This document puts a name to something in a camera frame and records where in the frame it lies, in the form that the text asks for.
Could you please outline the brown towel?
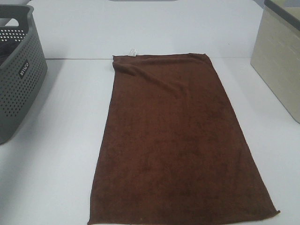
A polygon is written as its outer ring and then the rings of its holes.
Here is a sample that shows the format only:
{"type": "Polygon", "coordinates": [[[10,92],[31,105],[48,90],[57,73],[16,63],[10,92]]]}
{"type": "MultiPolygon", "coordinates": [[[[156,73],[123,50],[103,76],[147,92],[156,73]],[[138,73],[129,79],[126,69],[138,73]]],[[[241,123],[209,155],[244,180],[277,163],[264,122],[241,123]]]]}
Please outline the brown towel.
{"type": "Polygon", "coordinates": [[[205,54],[114,56],[90,225],[225,225],[276,216],[205,54]]]}

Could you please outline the grey perforated plastic basket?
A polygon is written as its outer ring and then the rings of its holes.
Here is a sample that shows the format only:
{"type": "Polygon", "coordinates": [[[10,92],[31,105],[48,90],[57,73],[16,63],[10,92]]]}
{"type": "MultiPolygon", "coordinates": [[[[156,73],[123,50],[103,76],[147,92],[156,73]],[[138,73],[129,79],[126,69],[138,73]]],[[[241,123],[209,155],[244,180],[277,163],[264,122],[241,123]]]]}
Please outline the grey perforated plastic basket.
{"type": "Polygon", "coordinates": [[[2,4],[0,17],[17,26],[0,28],[0,142],[7,142],[31,108],[47,73],[47,63],[28,5],[2,4]]]}

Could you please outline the beige plastic bin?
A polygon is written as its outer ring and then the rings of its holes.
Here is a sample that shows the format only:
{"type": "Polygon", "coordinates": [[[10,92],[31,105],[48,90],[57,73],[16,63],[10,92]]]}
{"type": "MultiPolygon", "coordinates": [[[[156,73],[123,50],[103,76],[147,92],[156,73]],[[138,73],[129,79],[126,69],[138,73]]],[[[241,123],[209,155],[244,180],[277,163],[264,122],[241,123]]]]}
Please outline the beige plastic bin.
{"type": "Polygon", "coordinates": [[[300,2],[266,0],[251,66],[291,117],[300,121],[300,2]]]}

